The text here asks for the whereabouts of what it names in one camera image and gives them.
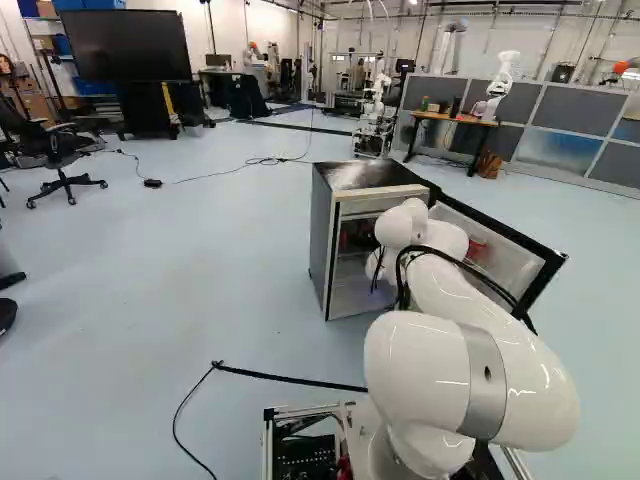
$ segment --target table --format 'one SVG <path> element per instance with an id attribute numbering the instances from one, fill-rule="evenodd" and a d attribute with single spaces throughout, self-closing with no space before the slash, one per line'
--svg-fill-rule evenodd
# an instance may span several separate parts
<path id="1" fill-rule="evenodd" d="M 409 151 L 407 152 L 407 155 L 404 157 L 403 163 L 410 162 L 411 158 L 415 155 L 415 152 L 413 151 L 413 144 L 416 142 L 416 136 L 418 135 L 418 128 L 420 127 L 420 124 L 422 123 L 423 120 L 446 120 L 448 122 L 462 123 L 465 125 L 478 125 L 483 127 L 482 138 L 480 140 L 480 143 L 478 144 L 478 148 L 473 157 L 473 161 L 471 162 L 471 164 L 469 165 L 469 168 L 467 169 L 468 177 L 473 177 L 473 174 L 476 171 L 478 161 L 480 160 L 480 155 L 482 154 L 482 150 L 484 149 L 484 146 L 487 143 L 487 138 L 489 138 L 489 133 L 491 132 L 491 129 L 497 128 L 500 126 L 498 122 L 480 120 L 479 118 L 476 118 L 473 115 L 466 115 L 466 114 L 460 114 L 460 115 L 457 115 L 455 118 L 451 118 L 447 113 L 414 111 L 414 112 L 411 112 L 411 116 L 414 118 L 413 132 L 411 134 L 411 142 L 409 142 Z"/>

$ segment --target floor cable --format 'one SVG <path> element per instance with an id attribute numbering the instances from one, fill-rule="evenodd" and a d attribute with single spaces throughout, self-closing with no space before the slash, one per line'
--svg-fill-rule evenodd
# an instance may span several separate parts
<path id="1" fill-rule="evenodd" d="M 214 370 L 220 370 L 222 372 L 232 373 L 235 375 L 242 375 L 245 377 L 258 378 L 261 380 L 271 380 L 275 382 L 292 383 L 295 385 L 305 385 L 308 387 L 328 388 L 331 390 L 341 390 L 345 392 L 358 392 L 358 393 L 367 393 L 368 391 L 367 387 L 361 387 L 358 385 L 347 385 L 344 383 L 324 382 L 320 380 L 310 380 L 308 378 L 286 377 L 282 375 L 274 375 L 272 373 L 258 372 L 256 370 L 247 370 L 244 368 L 230 367 L 230 366 L 224 365 L 223 360 L 217 360 L 217 361 L 211 362 L 211 367 L 209 367 L 209 370 L 207 370 L 207 372 L 200 378 L 200 380 L 198 380 L 198 382 L 191 388 L 191 390 L 189 390 L 189 393 L 187 393 L 187 396 L 184 397 L 182 402 L 180 402 L 180 405 L 178 406 L 176 413 L 173 415 L 172 427 L 173 427 L 173 439 L 178 444 L 180 449 L 184 453 L 186 453 L 189 456 L 189 458 L 191 458 L 191 460 L 193 460 L 196 464 L 198 464 L 200 468 L 206 471 L 213 480 L 218 480 L 218 477 L 216 477 L 216 474 L 213 473 L 213 470 L 211 470 L 202 461 L 200 461 L 187 447 L 185 447 L 182 444 L 182 442 L 178 438 L 177 424 L 178 424 L 178 418 L 182 413 L 182 411 L 184 410 L 184 407 L 186 406 L 186 404 L 189 402 L 189 400 L 193 397 L 193 394 L 198 390 L 198 388 L 204 383 L 207 377 Z"/>
<path id="2" fill-rule="evenodd" d="M 220 172 L 212 172 L 212 173 L 207 173 L 205 175 L 197 175 L 195 177 L 188 177 L 188 178 L 183 178 L 180 180 L 176 180 L 175 182 L 169 182 L 169 185 L 179 185 L 181 183 L 186 183 L 186 182 L 192 182 L 194 180 L 200 180 L 200 179 L 204 179 L 204 178 L 210 178 L 210 177 L 216 177 L 216 176 L 220 176 L 220 175 L 229 175 L 232 173 L 236 173 L 239 172 L 240 170 L 243 170 L 245 168 L 248 167 L 253 167 L 253 166 L 266 166 L 266 167 L 271 167 L 271 166 L 276 166 L 276 165 L 281 165 L 284 163 L 307 163 L 307 164 L 312 164 L 314 162 L 311 161 L 306 161 L 303 160 L 308 154 L 309 151 L 311 150 L 311 141 L 313 138 L 313 120 L 314 120 L 314 111 L 315 108 L 311 109 L 311 122 L 309 125 L 309 136 L 307 139 L 307 147 L 304 151 L 304 153 L 302 153 L 301 155 L 298 155 L 297 157 L 278 157 L 278 156 L 269 156 L 269 157 L 253 157 L 250 158 L 248 160 L 245 160 L 245 162 L 236 167 L 236 168 L 232 168 L 230 170 L 222 170 Z M 107 153 L 118 153 L 120 155 L 124 155 L 125 157 L 130 157 L 133 158 L 134 161 L 136 162 L 136 176 L 138 178 L 140 178 L 141 180 L 148 180 L 148 177 L 145 177 L 144 175 L 142 175 L 140 173 L 140 157 L 138 157 L 137 155 L 131 154 L 131 153 L 127 153 L 125 151 L 123 151 L 121 148 L 116 148 L 114 150 L 102 150 L 103 152 L 107 152 Z"/>

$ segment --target epoxy floor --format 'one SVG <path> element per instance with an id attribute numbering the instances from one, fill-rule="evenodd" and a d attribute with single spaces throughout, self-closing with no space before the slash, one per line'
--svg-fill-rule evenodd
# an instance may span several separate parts
<path id="1" fill-rule="evenodd" d="M 298 156 L 308 139 L 224 123 L 174 142 L 108 140 L 139 155 L 144 176 L 169 183 L 254 156 Z M 349 159 L 350 142 L 314 134 L 305 160 Z M 565 448 L 526 455 L 534 477 L 634 477 L 640 204 L 517 174 L 488 181 L 411 168 L 571 256 L 532 317 L 573 373 L 582 424 Z M 363 382 L 372 318 L 325 324 L 307 275 L 309 165 L 250 167 L 158 191 L 115 153 L 68 169 L 82 172 L 109 189 L 77 187 L 75 207 L 60 192 L 34 211 L 24 200 L 52 172 L 3 176 L 11 193 L 1 234 L 29 279 L 2 292 L 20 310 L 0 340 L 0 478 L 208 478 L 174 445 L 171 419 L 212 359 Z M 258 478 L 263 408 L 340 398 L 353 395 L 216 372 L 188 404 L 179 435 L 220 480 Z"/>

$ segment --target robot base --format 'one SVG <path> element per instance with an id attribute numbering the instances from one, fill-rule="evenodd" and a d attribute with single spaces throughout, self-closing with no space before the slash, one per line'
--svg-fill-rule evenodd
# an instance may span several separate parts
<path id="1" fill-rule="evenodd" d="M 302 427 L 292 430 L 293 425 Z M 304 458 L 283 454 L 295 451 L 292 435 L 304 435 Z M 315 442 L 317 452 L 309 455 Z M 507 463 L 518 480 L 532 477 L 517 451 L 502 448 Z M 268 408 L 264 411 L 262 433 L 261 480 L 298 480 L 336 478 L 334 465 L 348 458 L 353 480 L 422 480 L 394 455 L 393 448 L 381 428 L 380 417 L 368 397 L 358 402 L 289 409 Z M 472 459 L 451 480 L 504 480 L 486 444 L 476 442 Z"/>

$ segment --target computer monitor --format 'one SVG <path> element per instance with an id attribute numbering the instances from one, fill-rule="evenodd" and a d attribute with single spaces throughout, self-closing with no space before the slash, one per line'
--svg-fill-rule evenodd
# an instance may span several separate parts
<path id="1" fill-rule="evenodd" d="M 173 10 L 67 10 L 60 17 L 85 80 L 192 79 L 182 18 Z"/>
<path id="2" fill-rule="evenodd" d="M 413 72 L 416 69 L 416 64 L 413 60 L 408 58 L 399 58 L 396 60 L 396 72 L 408 73 Z"/>

